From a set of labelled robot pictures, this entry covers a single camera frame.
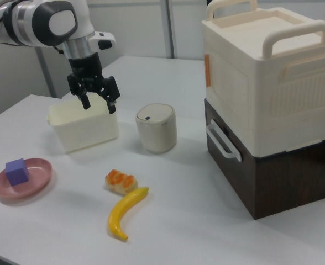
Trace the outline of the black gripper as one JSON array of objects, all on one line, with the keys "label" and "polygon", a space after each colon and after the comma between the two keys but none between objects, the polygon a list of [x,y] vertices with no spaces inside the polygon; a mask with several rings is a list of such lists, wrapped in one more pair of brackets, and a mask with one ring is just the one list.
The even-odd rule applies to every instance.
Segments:
[{"label": "black gripper", "polygon": [[102,76],[102,65],[97,52],[81,59],[69,59],[72,74],[67,76],[70,92],[87,110],[91,105],[87,92],[97,93],[106,103],[110,114],[116,112],[116,101],[120,92],[113,76]]}]

